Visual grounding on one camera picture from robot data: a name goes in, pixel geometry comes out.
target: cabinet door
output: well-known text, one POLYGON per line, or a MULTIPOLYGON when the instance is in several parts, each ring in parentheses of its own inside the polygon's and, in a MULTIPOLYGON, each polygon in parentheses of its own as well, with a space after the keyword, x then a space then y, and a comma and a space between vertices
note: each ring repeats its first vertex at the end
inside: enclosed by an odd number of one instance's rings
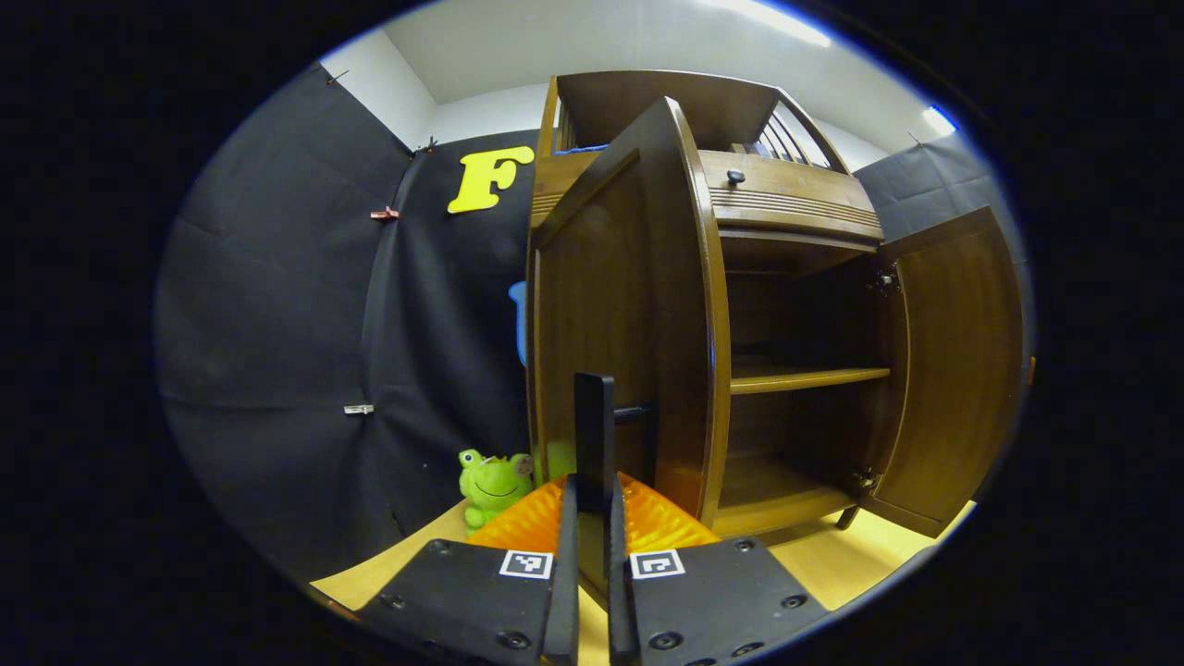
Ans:
POLYGON ((532 230, 527 308, 540 480, 575 468, 573 374, 611 374, 617 406, 657 405, 656 475, 642 423, 617 428, 618 467, 697 515, 723 455, 731 357, 710 194, 675 101, 638 116, 532 230))
POLYGON ((893 370, 879 484, 860 506, 937 537, 971 499, 1018 409, 1019 295, 990 207, 881 248, 893 370))

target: blue object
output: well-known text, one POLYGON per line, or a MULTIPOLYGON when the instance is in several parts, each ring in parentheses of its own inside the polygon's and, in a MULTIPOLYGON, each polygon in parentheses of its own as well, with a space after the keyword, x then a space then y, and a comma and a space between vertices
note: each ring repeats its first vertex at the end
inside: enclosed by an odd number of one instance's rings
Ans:
POLYGON ((558 151, 555 154, 556 155, 571 155, 572 153, 594 153, 597 151, 604 151, 607 147, 609 147, 609 145, 605 143, 604 146, 588 146, 587 148, 571 148, 571 149, 567 149, 567 151, 558 151))
POLYGON ((526 367, 526 280, 510 286, 510 299, 514 299, 519 307, 519 360, 522 361, 522 367, 526 367))

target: wooden floor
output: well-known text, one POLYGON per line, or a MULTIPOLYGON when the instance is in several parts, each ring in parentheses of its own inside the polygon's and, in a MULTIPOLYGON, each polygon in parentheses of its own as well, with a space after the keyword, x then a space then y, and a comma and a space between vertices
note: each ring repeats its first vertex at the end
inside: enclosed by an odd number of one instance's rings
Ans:
MULTIPOLYGON (((465 540, 466 504, 463 501, 456 505, 423 530, 371 559, 328 578, 314 581, 313 587, 350 610, 361 608, 429 540, 465 540)), ((839 515, 836 512, 758 538, 815 598, 829 610, 835 610, 884 579, 922 547, 940 542, 957 529, 973 507, 974 502, 967 502, 951 527, 937 539, 922 537, 867 511, 861 511, 845 531, 835 526, 839 515)), ((607 615, 581 589, 581 666, 607 666, 607 615)))

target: door hinge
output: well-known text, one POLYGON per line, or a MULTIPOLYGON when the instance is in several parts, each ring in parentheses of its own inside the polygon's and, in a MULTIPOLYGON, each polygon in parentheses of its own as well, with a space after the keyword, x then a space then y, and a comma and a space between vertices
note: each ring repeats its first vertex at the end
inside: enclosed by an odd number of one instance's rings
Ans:
POLYGON ((877 270, 875 277, 867 287, 868 289, 880 292, 880 295, 886 299, 888 297, 888 292, 890 289, 895 289, 896 293, 900 294, 900 273, 896 269, 896 262, 892 262, 892 265, 888 268, 877 270))
POLYGON ((874 491, 880 486, 880 480, 884 475, 873 472, 870 467, 864 467, 863 469, 852 469, 850 476, 861 491, 874 491))

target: orange object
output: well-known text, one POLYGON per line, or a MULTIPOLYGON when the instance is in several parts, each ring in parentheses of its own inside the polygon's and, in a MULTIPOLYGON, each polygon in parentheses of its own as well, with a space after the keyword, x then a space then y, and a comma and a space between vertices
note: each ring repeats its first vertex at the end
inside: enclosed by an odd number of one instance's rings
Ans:
POLYGON ((540 486, 469 537, 470 544, 555 553, 567 475, 540 486))
POLYGON ((618 472, 625 493, 625 550, 654 552, 720 542, 678 505, 637 479, 618 472))
MULTIPOLYGON (((625 550, 654 552, 720 542, 678 505, 641 481, 620 474, 625 495, 625 550)), ((559 523, 564 507, 560 476, 535 488, 469 537, 478 546, 555 553, 559 550, 559 523)))

